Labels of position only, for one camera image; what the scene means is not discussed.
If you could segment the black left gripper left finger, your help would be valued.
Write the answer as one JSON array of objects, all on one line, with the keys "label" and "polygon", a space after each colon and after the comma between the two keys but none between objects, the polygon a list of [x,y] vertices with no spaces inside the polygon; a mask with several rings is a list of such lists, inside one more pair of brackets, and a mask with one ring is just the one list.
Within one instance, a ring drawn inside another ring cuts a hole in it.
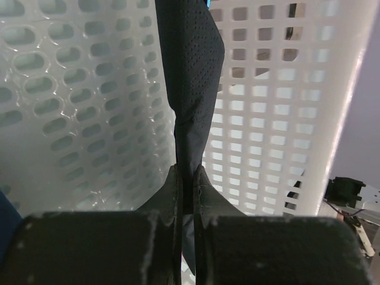
[{"label": "black left gripper left finger", "polygon": [[180,284],[182,179],[177,166],[134,211],[26,217],[1,265],[2,284]]}]

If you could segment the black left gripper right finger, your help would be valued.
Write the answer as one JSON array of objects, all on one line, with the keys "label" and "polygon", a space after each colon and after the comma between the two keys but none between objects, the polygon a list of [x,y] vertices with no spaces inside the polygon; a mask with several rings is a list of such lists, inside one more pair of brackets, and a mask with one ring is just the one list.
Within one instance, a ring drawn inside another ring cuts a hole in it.
[{"label": "black left gripper right finger", "polygon": [[197,284],[372,284],[356,237],[329,217],[247,216],[194,177]]}]

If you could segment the black paper napkin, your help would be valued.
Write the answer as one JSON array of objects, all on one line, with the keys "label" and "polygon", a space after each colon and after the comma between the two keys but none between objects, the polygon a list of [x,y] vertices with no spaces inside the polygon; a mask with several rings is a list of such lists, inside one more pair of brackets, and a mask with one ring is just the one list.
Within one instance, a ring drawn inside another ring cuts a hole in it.
[{"label": "black paper napkin", "polygon": [[167,99],[183,183],[182,255],[195,272],[193,184],[211,128],[224,43],[205,1],[156,1]]}]

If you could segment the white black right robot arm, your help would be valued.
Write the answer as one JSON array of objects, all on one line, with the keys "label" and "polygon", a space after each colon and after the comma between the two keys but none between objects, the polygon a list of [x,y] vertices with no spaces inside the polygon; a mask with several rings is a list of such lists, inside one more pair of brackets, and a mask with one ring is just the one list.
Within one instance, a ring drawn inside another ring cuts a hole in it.
[{"label": "white black right robot arm", "polygon": [[330,179],[324,195],[329,206],[356,235],[362,255],[379,255],[379,189],[352,178]]}]

